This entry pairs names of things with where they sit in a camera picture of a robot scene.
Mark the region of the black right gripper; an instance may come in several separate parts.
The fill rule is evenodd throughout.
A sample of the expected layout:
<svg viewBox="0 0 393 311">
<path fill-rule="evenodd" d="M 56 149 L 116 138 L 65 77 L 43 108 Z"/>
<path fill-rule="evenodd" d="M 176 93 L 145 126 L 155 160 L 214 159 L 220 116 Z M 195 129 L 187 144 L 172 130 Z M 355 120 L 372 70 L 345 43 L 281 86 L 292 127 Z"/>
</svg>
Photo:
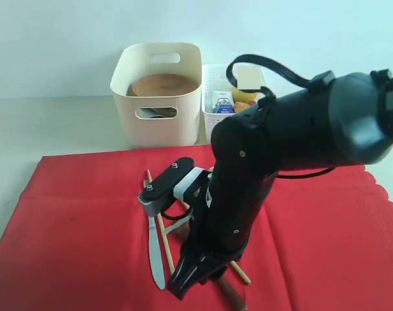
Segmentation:
<svg viewBox="0 0 393 311">
<path fill-rule="evenodd" d="M 180 199 L 193 208 L 190 232 L 168 291 L 182 300 L 197 283 L 217 281 L 238 261 L 278 173 L 257 168 L 192 168 L 180 179 Z"/>
</svg>

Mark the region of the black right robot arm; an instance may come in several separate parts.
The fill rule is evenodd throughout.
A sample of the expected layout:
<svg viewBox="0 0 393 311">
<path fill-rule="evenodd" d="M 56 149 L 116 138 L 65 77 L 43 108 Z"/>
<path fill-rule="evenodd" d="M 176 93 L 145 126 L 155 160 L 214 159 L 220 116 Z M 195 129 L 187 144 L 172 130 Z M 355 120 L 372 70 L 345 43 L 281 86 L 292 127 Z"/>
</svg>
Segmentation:
<svg viewBox="0 0 393 311">
<path fill-rule="evenodd" d="M 211 134 L 213 172 L 171 165 L 173 194 L 194 209 L 180 260 L 167 284 L 182 299 L 239 259 L 282 170 L 373 164 L 393 145 L 393 78 L 352 73 L 252 108 Z"/>
</svg>

